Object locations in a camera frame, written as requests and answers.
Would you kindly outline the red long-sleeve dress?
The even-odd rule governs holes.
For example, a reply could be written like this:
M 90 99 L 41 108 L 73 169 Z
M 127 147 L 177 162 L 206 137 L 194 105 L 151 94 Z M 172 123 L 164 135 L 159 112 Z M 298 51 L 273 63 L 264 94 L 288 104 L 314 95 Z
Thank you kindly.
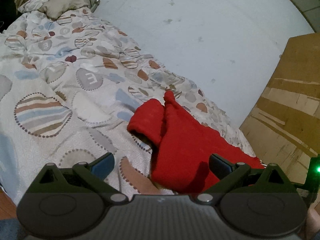
M 219 182 L 209 169 L 214 153 L 231 163 L 262 168 L 259 158 L 245 154 L 194 119 L 171 91 L 165 92 L 164 103 L 150 99 L 138 107 L 127 130 L 151 144 L 151 181 L 177 193 L 196 195 Z

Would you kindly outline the patterned white duvet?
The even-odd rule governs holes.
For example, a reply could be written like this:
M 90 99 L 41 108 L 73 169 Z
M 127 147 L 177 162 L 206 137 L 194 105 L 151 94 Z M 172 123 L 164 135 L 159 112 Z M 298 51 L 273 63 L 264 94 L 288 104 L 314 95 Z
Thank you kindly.
M 107 152 L 106 182 L 128 197 L 171 194 L 150 179 L 152 149 L 127 125 L 149 99 L 172 90 L 178 103 L 247 155 L 243 133 L 197 85 L 141 51 L 87 8 L 56 21 L 26 12 L 1 34 L 1 186 L 18 204 L 46 163 L 69 168 Z

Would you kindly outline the beige patterned pillow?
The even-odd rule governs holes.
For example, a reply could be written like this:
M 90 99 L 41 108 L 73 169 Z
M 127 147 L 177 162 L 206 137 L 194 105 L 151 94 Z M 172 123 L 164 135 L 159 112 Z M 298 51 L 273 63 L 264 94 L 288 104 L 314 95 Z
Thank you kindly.
M 83 7 L 90 7 L 86 0 L 28 0 L 18 8 L 18 11 L 22 14 L 39 11 L 48 18 L 57 20 L 63 13 Z

